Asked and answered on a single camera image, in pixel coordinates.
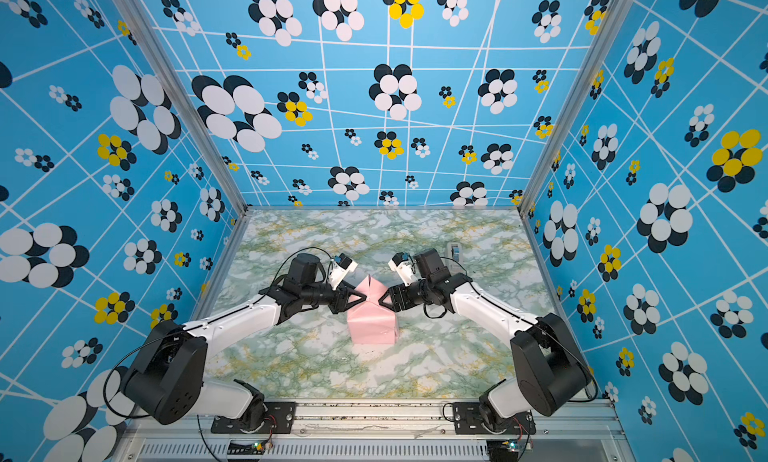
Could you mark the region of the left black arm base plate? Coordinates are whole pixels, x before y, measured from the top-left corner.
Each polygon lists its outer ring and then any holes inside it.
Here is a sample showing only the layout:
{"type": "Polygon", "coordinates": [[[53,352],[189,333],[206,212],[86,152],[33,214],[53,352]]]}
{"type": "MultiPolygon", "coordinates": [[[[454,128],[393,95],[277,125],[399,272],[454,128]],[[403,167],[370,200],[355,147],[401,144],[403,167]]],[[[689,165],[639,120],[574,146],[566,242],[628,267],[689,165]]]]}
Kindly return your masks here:
{"type": "Polygon", "coordinates": [[[290,434],[296,416],[297,403],[270,402],[249,411],[241,418],[215,416],[211,425],[214,434],[290,434]]]}

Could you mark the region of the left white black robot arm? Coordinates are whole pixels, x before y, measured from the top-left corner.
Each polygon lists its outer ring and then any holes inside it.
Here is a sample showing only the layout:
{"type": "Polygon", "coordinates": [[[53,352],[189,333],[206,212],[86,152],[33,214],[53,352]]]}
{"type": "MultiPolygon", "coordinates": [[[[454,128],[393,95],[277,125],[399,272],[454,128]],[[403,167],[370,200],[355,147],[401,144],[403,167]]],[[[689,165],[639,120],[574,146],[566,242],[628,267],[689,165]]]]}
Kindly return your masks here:
{"type": "Polygon", "coordinates": [[[345,280],[356,267],[344,253],[324,265],[301,252],[256,297],[185,324],[159,323],[121,377],[120,392],[163,425],[211,415],[236,422],[243,432],[257,431],[267,418],[263,393],[243,380],[206,377],[208,363],[224,349],[299,313],[326,306],[338,314],[364,302],[365,294],[345,280]]]}

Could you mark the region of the purple wrapping paper sheet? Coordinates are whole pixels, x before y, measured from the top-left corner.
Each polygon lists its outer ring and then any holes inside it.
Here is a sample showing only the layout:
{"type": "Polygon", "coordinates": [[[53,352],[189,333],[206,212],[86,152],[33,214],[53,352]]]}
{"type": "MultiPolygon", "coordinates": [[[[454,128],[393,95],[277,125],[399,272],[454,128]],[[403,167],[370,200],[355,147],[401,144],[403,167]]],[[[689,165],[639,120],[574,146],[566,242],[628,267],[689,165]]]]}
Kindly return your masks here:
{"type": "Polygon", "coordinates": [[[352,342],[357,345],[394,345],[398,338],[396,314],[379,303],[387,287],[367,275],[356,290],[365,295],[366,300],[346,312],[352,342]]]}

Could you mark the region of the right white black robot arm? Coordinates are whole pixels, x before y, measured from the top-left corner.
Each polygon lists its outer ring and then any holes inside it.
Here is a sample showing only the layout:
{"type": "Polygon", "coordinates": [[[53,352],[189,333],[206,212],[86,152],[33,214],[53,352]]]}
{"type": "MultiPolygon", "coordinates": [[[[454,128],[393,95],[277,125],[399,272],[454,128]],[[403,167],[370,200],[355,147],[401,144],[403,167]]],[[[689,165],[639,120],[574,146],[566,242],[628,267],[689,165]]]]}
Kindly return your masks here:
{"type": "Polygon", "coordinates": [[[519,415],[535,411],[553,415],[593,376],[566,322],[555,313],[535,316],[503,303],[481,289],[467,274],[453,273],[434,249],[414,257],[396,253],[388,262],[401,283],[380,301],[400,312],[416,306],[439,306],[470,319],[509,345],[515,377],[504,379],[479,397],[484,426],[494,433],[519,415]]]}

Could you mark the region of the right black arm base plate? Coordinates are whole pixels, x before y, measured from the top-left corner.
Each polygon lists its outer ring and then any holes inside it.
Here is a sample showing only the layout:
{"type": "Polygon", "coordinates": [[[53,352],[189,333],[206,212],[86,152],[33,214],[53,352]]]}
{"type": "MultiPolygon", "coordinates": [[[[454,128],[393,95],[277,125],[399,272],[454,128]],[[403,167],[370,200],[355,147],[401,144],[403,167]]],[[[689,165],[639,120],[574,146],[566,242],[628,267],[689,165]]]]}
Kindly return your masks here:
{"type": "Polygon", "coordinates": [[[530,412],[516,414],[501,422],[489,424],[483,418],[479,402],[453,402],[451,415],[456,435],[511,435],[524,437],[534,435],[536,424],[530,412]]]}

